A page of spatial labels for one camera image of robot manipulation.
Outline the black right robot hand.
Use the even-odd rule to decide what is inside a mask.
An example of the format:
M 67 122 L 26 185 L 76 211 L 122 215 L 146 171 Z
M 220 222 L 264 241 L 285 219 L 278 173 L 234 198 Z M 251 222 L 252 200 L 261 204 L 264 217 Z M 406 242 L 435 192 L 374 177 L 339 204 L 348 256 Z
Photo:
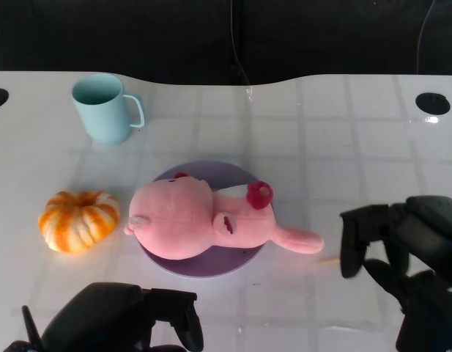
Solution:
M 341 275 L 364 268 L 402 311 L 452 315 L 452 199 L 414 196 L 340 215 Z

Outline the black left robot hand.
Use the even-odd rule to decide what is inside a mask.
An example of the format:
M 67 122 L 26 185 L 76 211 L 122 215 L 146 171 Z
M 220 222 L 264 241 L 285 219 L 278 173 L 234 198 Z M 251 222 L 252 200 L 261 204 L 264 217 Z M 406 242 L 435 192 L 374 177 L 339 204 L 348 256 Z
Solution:
M 195 293 L 95 282 L 74 296 L 41 336 L 44 351 L 202 351 Z M 152 329 L 168 323 L 177 345 L 153 346 Z

